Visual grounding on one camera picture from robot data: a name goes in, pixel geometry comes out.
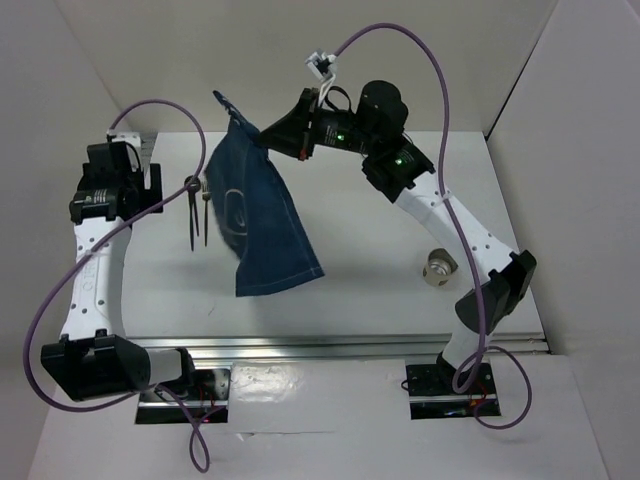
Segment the navy fish placemat cloth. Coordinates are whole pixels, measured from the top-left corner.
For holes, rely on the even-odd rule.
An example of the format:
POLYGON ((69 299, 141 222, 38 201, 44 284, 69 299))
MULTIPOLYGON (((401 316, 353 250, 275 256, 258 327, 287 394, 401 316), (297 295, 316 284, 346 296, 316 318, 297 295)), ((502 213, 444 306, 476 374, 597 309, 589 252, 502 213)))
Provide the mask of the navy fish placemat cloth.
POLYGON ((235 295, 280 293, 325 275, 292 196, 259 130, 221 92, 229 115, 226 134, 205 167, 220 235, 238 260, 235 295))

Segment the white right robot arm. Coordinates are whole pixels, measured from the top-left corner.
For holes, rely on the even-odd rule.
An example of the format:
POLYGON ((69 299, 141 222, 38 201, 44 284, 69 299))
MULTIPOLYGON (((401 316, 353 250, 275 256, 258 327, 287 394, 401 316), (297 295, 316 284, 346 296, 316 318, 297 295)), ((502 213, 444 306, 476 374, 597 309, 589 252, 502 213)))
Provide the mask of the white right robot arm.
POLYGON ((497 239, 455 197, 429 158, 404 135, 408 107, 398 88, 367 83, 356 106, 337 108, 306 88, 294 108, 258 136, 259 143, 304 161, 317 146, 359 153, 368 182, 413 217, 473 283, 455 305, 459 324, 438 355, 436 379, 448 392, 474 382, 498 323, 529 288, 537 262, 497 239))

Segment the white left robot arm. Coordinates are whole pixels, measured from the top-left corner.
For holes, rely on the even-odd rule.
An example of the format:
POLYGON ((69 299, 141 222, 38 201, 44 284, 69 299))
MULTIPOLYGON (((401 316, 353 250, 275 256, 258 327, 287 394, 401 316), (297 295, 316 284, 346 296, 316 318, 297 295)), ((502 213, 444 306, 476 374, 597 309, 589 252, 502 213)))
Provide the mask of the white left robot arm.
POLYGON ((42 347, 40 361, 76 402, 156 384, 186 399, 198 387, 186 349, 152 352, 128 340, 123 325, 124 261, 132 236, 126 222, 163 198, 160 166, 142 163, 146 145, 140 135, 128 133, 88 146, 69 204, 80 269, 60 338, 42 347))

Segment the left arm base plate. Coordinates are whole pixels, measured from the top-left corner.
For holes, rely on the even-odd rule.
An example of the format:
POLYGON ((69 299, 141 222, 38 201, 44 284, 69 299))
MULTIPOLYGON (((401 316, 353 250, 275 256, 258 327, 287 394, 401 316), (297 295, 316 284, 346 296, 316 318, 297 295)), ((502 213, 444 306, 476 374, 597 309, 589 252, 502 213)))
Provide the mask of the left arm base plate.
MULTIPOLYGON (((204 423, 224 424, 229 416, 231 367, 199 368, 193 384, 177 393, 189 413, 204 423)), ((188 419, 171 395, 156 388, 139 396, 135 423, 138 425, 185 424, 188 419)))

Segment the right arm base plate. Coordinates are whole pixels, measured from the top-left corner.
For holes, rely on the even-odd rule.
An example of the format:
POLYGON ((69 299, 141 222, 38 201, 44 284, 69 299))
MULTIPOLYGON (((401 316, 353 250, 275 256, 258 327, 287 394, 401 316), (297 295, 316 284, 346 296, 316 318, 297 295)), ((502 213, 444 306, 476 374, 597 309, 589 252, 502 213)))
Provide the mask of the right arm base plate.
POLYGON ((465 393, 455 393, 451 383, 440 378, 435 364, 407 365, 401 388, 408 393, 412 420, 472 417, 479 407, 481 416, 501 415, 493 371, 483 363, 475 383, 465 393))

